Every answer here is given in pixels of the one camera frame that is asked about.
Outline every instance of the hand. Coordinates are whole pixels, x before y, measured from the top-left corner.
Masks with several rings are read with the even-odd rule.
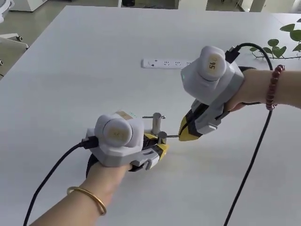
[[[130,165],[104,167],[97,162],[91,166],[85,182],[80,187],[92,192],[102,200],[105,205],[108,205],[125,173],[130,169]]]
[[[238,92],[226,103],[227,111],[243,108],[243,103],[265,103],[271,71],[249,69],[244,71],[245,81]]]

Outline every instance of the metal rod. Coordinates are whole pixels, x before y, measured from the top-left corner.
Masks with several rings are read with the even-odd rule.
[[[158,133],[158,144],[166,144],[166,137],[167,133],[166,132],[159,132]]]
[[[167,135],[166,138],[179,138],[179,135]]]
[[[162,115],[158,112],[153,114],[153,118],[152,118],[152,128],[151,128],[151,133],[153,135],[158,135],[160,132],[160,128],[161,128],[161,117]]]
[[[143,116],[143,119],[152,119],[154,118],[154,116]],[[166,117],[164,115],[161,116],[161,119],[166,119]]]

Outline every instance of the metal peg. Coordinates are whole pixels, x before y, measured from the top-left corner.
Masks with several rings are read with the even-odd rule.
[[[158,133],[158,145],[160,144],[166,144],[166,138],[167,138],[167,133],[166,132],[159,132]]]
[[[153,119],[154,116],[143,116],[143,119]],[[161,119],[166,119],[166,117],[164,115],[161,116]]]
[[[179,135],[168,135],[166,138],[179,138]]]
[[[160,132],[161,128],[161,118],[162,115],[158,112],[154,113],[152,116],[152,128],[151,128],[151,133],[153,135],[158,135]]]

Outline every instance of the gray floor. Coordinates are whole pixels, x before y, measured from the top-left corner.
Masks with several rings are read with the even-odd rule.
[[[118,0],[49,0],[35,12],[9,12],[5,21],[0,24],[0,33],[18,33],[23,36],[24,42],[31,45],[51,21],[61,12],[66,5],[82,6],[105,6],[114,7]],[[174,0],[136,0],[136,7],[157,6],[159,8],[174,8]],[[215,11],[238,11],[235,9],[235,0],[226,0],[221,4],[221,0],[209,0],[207,10]],[[12,48],[0,44],[0,59],[4,65],[0,67],[0,74],[4,75],[15,62],[21,57],[24,50]]]

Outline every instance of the black cord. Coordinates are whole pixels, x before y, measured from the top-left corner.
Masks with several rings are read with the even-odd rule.
[[[23,223],[23,226],[27,226],[28,220],[29,220],[29,216],[32,212],[32,208],[34,205],[34,202],[37,199],[37,196],[39,194],[39,192],[41,191],[41,189],[43,188],[43,186],[46,184],[46,182],[49,180],[49,178],[51,177],[51,175],[54,173],[54,171],[56,170],[56,168],[62,163],[62,161],[69,155],[71,154],[73,151],[75,151],[76,149],[78,149],[79,147],[83,147],[85,149],[90,149],[90,148],[94,148],[94,147],[98,147],[99,145],[99,141],[98,138],[96,136],[91,136],[91,137],[87,137],[85,139],[82,139],[80,143],[78,143],[77,145],[73,146],[72,148],[70,148],[54,165],[54,167],[50,170],[50,172],[47,174],[47,176],[45,177],[45,179],[42,181],[42,183],[39,185],[38,189],[36,190],[36,192],[34,193],[32,200],[30,202],[30,205],[28,207],[26,216],[25,216],[25,220]]]
[[[260,46],[258,46],[258,45],[256,45],[256,44],[253,44],[253,43],[243,43],[243,44],[241,44],[241,45],[238,45],[236,48],[234,48],[234,51],[239,51],[242,47],[254,47],[254,48],[258,49],[258,50],[264,55],[264,57],[267,59],[267,62],[268,62],[268,64],[269,64],[269,69],[270,69],[270,70],[273,70],[273,66],[272,66],[271,60],[270,60],[268,54],[264,51],[264,49],[263,49],[262,47],[260,47]],[[271,117],[272,117],[272,113],[273,113],[273,110],[271,110],[271,111],[269,112],[269,114],[268,114],[267,120],[266,120],[266,122],[265,122],[265,124],[264,124],[264,127],[263,127],[263,129],[262,129],[261,135],[260,135],[260,137],[259,137],[259,140],[258,140],[257,145],[256,145],[256,148],[255,148],[254,154],[253,154],[253,156],[252,156],[251,162],[250,162],[250,164],[249,164],[248,169],[246,170],[246,173],[245,173],[245,175],[244,175],[244,178],[243,178],[243,180],[242,180],[242,182],[241,182],[241,184],[240,184],[240,186],[239,186],[239,189],[238,189],[238,191],[237,191],[237,193],[236,193],[236,195],[235,195],[234,201],[233,201],[233,203],[232,203],[232,205],[231,205],[231,208],[230,208],[230,210],[229,210],[229,212],[228,212],[228,215],[227,215],[227,217],[226,217],[224,226],[227,226],[227,225],[228,225],[228,222],[229,222],[229,220],[230,220],[230,218],[231,218],[231,215],[232,215],[232,213],[233,213],[233,210],[234,210],[234,208],[235,208],[235,205],[236,205],[236,203],[237,203],[237,201],[238,201],[238,199],[239,199],[239,196],[240,196],[240,194],[241,194],[241,192],[242,192],[242,190],[243,190],[243,188],[244,188],[244,185],[245,185],[245,183],[246,183],[246,180],[247,180],[247,178],[248,178],[248,176],[249,176],[249,174],[250,174],[250,172],[251,172],[251,169],[252,169],[252,167],[253,167],[253,165],[254,165],[254,162],[255,162],[255,159],[256,159],[258,150],[259,150],[260,145],[261,145],[261,143],[262,143],[264,134],[265,134],[265,132],[266,132],[266,130],[267,130],[267,128],[268,128],[269,121],[270,121],[270,119],[271,119]]]
[[[34,193],[32,200],[30,202],[30,205],[28,207],[27,213],[26,213],[26,217],[23,223],[23,226],[27,226],[28,220],[29,220],[29,216],[32,212],[32,208],[34,205],[34,202],[37,199],[37,196],[39,194],[39,192],[41,191],[41,189],[43,188],[43,186],[46,184],[46,182],[49,180],[49,178],[51,177],[51,175],[54,173],[54,171],[56,170],[56,168],[62,163],[62,161],[69,155],[71,154],[74,150],[76,150],[77,148],[82,147],[82,143],[78,143],[77,145],[73,146],[72,148],[69,149],[69,151],[67,151],[60,159],[59,161],[57,161],[57,163],[54,165],[54,167],[51,169],[51,171],[47,174],[47,176],[45,177],[45,179],[42,181],[42,183],[40,184],[40,186],[38,187],[38,189],[36,190],[36,192]]]

